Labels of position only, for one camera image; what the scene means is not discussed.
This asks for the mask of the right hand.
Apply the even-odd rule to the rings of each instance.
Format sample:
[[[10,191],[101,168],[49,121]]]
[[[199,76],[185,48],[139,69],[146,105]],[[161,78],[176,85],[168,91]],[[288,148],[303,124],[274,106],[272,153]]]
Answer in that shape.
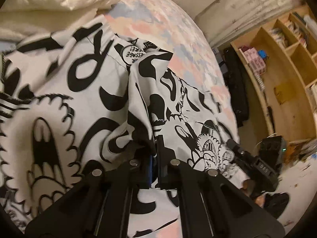
[[[255,188],[255,182],[253,180],[247,179],[242,183],[242,187],[240,190],[253,202],[255,202],[258,206],[263,207],[265,202],[265,195],[262,193],[261,195],[255,196],[253,194]]]

